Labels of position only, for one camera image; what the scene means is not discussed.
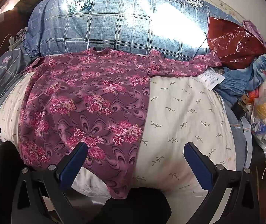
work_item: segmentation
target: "silver bolt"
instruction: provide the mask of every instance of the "silver bolt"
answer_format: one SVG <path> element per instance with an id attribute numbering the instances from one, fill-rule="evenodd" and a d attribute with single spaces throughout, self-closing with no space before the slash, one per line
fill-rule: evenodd
<path id="1" fill-rule="evenodd" d="M 245 173 L 251 173 L 250 169 L 248 169 L 247 167 L 244 168 L 244 172 Z"/>
<path id="2" fill-rule="evenodd" d="M 25 174 L 25 173 L 27 173 L 28 172 L 28 168 L 23 168 L 22 170 L 21 170 L 21 172 L 23 173 L 23 174 Z"/>
<path id="3" fill-rule="evenodd" d="M 223 166 L 222 164 L 217 164 L 217 165 L 216 165 L 216 168 L 217 168 L 218 170 L 223 170 L 223 169 L 224 169 L 224 166 Z"/>
<path id="4" fill-rule="evenodd" d="M 54 164 L 51 164 L 51 165 L 48 166 L 48 169 L 50 171 L 53 171 L 55 168 L 56 168 L 56 166 Z"/>

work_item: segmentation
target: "blue plaid bedding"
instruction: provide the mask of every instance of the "blue plaid bedding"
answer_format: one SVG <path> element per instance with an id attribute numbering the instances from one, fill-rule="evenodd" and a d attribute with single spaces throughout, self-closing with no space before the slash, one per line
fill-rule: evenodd
<path id="1" fill-rule="evenodd" d="M 106 47 L 135 54 L 161 51 L 189 60 L 207 54 L 208 17 L 239 24 L 202 0 L 44 0 L 28 23 L 30 56 Z"/>

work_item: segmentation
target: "circular logo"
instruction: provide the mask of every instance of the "circular logo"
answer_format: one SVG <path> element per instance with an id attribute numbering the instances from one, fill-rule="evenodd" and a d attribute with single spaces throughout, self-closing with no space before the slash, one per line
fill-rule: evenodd
<path id="1" fill-rule="evenodd" d="M 70 5 L 71 13 L 78 15 L 84 10 L 89 11 L 93 6 L 94 0 L 74 0 Z"/>
<path id="2" fill-rule="evenodd" d="M 190 5 L 194 7 L 203 7 L 204 2 L 202 0 L 186 0 Z"/>

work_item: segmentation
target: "purple floral shirt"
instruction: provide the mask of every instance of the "purple floral shirt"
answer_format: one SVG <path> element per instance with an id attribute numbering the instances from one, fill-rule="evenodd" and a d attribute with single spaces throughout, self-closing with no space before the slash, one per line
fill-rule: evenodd
<path id="1" fill-rule="evenodd" d="M 144 129 L 150 76 L 198 76 L 221 66 L 212 51 L 189 62 L 94 48 L 39 57 L 19 118 L 19 151 L 24 163 L 46 168 L 83 141 L 84 167 L 96 174 L 113 198 L 126 198 Z"/>

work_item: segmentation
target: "bed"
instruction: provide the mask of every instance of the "bed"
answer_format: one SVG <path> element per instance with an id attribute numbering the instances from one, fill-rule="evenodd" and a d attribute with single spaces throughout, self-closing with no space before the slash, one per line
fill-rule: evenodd
<path id="1" fill-rule="evenodd" d="M 202 0 L 42 1 L 32 13 L 23 44 L 0 57 L 0 142 L 12 141 L 18 147 L 21 102 L 34 74 L 21 71 L 37 56 L 95 46 L 144 55 L 157 49 L 166 58 L 189 60 L 209 52 L 209 16 L 238 23 Z M 184 144 L 192 141 L 215 164 L 241 170 L 247 161 L 247 141 L 235 121 L 221 97 L 197 77 L 153 77 L 133 187 L 162 190 L 173 210 L 169 223 L 186 223 L 206 191 L 184 158 Z M 106 185 L 85 168 L 72 187 L 89 197 L 110 198 Z M 178 203 L 186 208 L 178 209 Z"/>

